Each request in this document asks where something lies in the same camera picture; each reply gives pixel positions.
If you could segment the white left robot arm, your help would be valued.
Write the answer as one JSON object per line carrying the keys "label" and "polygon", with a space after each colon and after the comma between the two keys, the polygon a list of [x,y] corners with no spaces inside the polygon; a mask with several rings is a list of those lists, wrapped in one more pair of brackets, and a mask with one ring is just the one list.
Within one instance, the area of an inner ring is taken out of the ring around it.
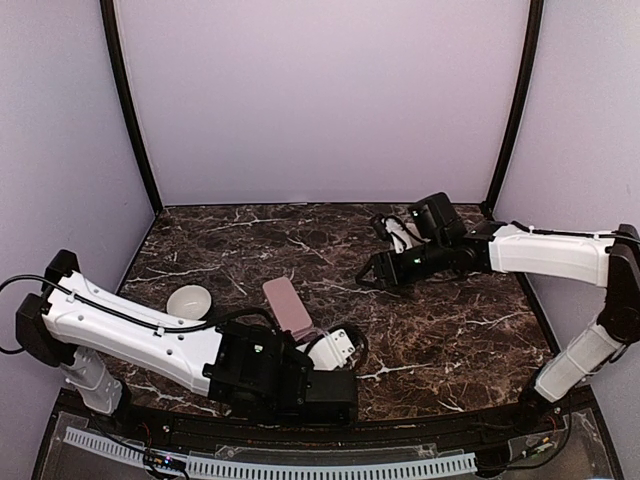
{"label": "white left robot arm", "polygon": [[84,404],[120,436],[141,427],[125,383],[105,356],[159,374],[227,406],[234,418],[285,425],[349,425],[358,391],[344,330],[298,342],[259,307],[198,319],[173,316],[90,282],[59,251],[15,314],[18,351],[62,370]]}

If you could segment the pink glasses case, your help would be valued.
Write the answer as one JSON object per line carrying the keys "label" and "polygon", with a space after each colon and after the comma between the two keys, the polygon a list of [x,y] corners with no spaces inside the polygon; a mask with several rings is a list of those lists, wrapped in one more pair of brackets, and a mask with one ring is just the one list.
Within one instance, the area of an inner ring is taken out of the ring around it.
{"label": "pink glasses case", "polygon": [[280,328],[298,343],[310,341],[317,330],[292,282],[280,277],[265,282],[262,289]]}

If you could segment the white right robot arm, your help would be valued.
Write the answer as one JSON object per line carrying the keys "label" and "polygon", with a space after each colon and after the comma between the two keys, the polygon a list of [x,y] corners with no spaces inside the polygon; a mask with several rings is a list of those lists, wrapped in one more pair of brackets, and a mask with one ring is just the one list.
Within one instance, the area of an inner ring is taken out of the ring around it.
{"label": "white right robot arm", "polygon": [[639,232],[634,226],[562,231],[484,220],[467,227],[444,192],[407,211],[408,220],[393,214],[372,218],[372,228],[389,247],[366,261],[357,284],[391,290],[440,272],[517,274],[532,280],[545,314],[591,315],[570,327],[552,324],[565,343],[511,410],[517,432],[534,432],[547,420],[549,405],[638,342]]}

